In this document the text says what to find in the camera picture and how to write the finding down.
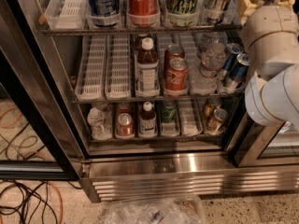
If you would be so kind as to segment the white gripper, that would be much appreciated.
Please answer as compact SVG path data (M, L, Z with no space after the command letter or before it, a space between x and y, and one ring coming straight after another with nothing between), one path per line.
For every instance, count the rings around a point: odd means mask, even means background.
M256 9L250 0L237 0L237 14L243 24L241 39L250 57L298 56L298 20L289 9L294 3L295 0L281 0L283 7Z

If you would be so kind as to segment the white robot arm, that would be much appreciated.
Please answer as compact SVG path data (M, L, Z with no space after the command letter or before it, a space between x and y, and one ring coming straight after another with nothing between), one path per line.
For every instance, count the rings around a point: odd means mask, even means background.
M249 55L245 103L263 126L299 126L299 43L295 0L237 0L241 39Z

